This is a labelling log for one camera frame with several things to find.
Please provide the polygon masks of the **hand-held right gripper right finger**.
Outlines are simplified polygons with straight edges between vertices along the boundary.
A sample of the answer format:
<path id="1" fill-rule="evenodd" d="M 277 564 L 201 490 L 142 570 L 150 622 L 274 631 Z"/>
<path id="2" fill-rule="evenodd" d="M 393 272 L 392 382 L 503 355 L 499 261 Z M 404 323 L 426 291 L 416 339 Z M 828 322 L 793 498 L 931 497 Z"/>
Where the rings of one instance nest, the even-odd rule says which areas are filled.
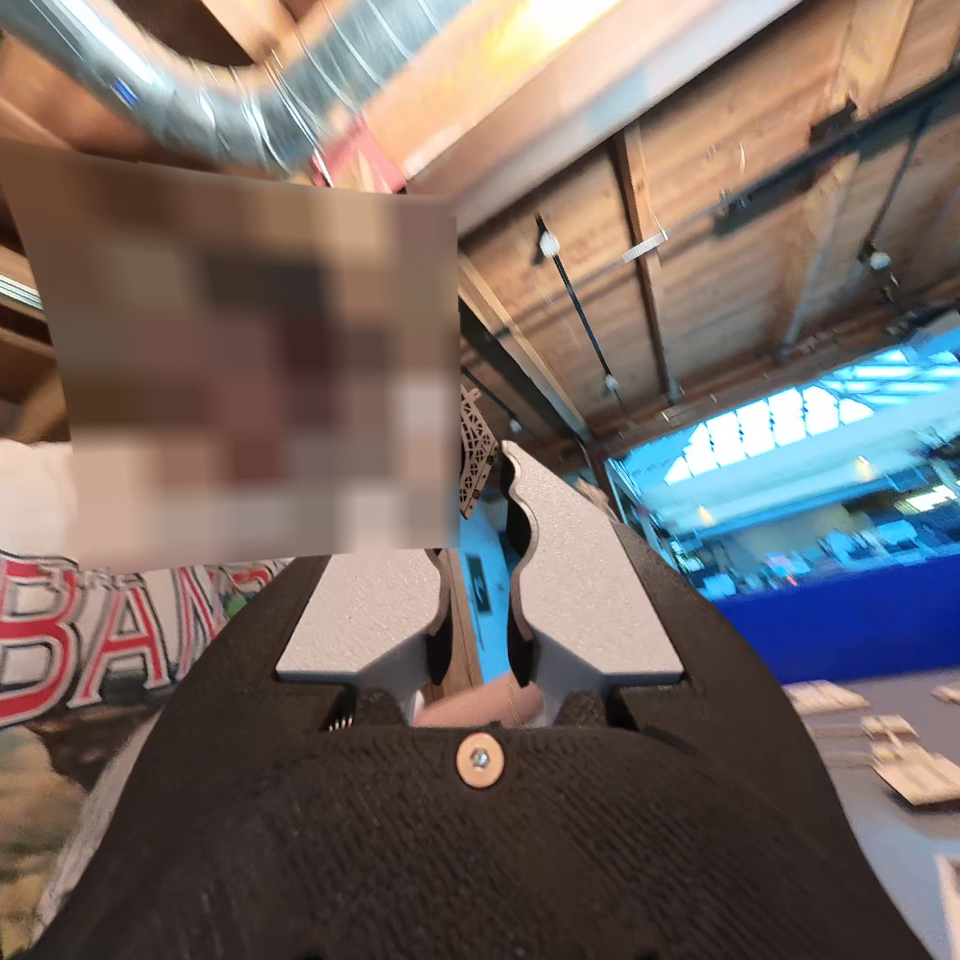
<path id="1" fill-rule="evenodd" d="M 619 535 L 621 525 L 524 451 L 501 446 L 510 575 L 510 665 L 543 697 L 542 725 L 570 694 L 674 686 L 684 667 Z"/>

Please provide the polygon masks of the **wooden post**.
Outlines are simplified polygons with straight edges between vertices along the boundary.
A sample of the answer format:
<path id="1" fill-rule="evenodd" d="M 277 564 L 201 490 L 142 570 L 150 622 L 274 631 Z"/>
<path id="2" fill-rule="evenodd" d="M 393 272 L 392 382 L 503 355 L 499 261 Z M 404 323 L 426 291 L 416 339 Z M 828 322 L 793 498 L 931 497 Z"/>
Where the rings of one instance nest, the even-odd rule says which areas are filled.
<path id="1" fill-rule="evenodd" d="M 444 549 L 438 561 L 449 584 L 452 627 L 450 666 L 439 687 L 439 695 L 449 698 L 480 687 L 483 674 L 460 554 L 455 549 Z"/>

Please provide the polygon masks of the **grey desk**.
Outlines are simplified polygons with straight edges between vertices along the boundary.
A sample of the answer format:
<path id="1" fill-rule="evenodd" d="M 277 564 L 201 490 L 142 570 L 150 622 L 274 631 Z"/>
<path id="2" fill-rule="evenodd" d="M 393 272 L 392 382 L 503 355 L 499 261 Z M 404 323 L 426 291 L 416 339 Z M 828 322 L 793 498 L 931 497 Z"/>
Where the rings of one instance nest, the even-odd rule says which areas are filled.
<path id="1" fill-rule="evenodd" d="M 874 770 L 875 745 L 915 743 L 958 765 L 959 707 L 930 690 L 958 682 L 958 668 L 838 684 L 864 696 L 865 710 L 800 717 L 826 766 L 846 819 L 895 906 L 933 958 L 958 958 L 958 801 L 912 806 Z M 917 742 L 871 740 L 866 715 L 898 714 Z"/>

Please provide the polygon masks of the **wooden lattice arch puzzle piece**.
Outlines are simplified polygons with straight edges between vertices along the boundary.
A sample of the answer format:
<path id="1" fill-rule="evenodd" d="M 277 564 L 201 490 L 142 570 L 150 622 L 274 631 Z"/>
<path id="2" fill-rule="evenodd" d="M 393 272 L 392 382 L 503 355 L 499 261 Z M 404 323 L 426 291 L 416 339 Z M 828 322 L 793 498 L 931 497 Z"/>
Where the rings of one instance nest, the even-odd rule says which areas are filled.
<path id="1" fill-rule="evenodd" d="M 498 441 L 479 411 L 478 397 L 478 389 L 461 387 L 460 512 L 466 521 L 472 517 L 498 461 Z"/>

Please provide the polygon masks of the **person's left forearm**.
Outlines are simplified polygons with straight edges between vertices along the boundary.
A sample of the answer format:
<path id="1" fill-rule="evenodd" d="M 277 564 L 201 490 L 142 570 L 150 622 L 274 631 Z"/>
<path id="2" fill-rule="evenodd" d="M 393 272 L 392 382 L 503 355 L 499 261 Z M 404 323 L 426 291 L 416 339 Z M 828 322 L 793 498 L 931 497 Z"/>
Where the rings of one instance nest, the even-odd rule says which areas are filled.
<path id="1" fill-rule="evenodd" d="M 424 704 L 412 719 L 414 728 L 516 729 L 534 724 L 545 709 L 543 692 L 534 682 L 522 685 L 512 671 L 462 692 Z"/>

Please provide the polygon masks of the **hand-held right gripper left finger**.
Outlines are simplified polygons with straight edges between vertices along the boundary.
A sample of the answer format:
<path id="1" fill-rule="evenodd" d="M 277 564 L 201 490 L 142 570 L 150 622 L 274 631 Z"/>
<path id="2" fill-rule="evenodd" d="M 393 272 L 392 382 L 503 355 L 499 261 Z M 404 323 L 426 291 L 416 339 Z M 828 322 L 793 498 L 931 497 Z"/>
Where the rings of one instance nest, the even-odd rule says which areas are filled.
<path id="1" fill-rule="evenodd" d="M 432 550 L 335 555 L 280 656 L 277 678 L 385 690 L 413 720 L 450 668 L 450 573 Z"/>

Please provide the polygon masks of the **silver ventilation duct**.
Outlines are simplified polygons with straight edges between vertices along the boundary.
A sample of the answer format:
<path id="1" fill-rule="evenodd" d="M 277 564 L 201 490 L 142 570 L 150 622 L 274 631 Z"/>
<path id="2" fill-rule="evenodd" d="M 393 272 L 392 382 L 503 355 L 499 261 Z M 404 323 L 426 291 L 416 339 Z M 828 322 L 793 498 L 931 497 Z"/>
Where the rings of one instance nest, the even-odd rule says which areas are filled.
<path id="1" fill-rule="evenodd" d="M 78 151 L 293 175 L 366 126 L 459 2 L 315 2 L 252 65 L 176 52 L 147 15 L 199 2 L 2 2 L 3 123 Z"/>

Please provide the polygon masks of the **blue draped table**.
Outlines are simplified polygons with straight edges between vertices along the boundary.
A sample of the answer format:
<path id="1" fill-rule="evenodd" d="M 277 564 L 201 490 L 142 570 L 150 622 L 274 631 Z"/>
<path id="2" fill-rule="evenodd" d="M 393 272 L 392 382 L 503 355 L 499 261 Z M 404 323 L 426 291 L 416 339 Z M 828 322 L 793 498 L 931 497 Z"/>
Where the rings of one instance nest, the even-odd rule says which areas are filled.
<path id="1" fill-rule="evenodd" d="M 959 665 L 959 558 L 716 601 L 782 684 Z"/>

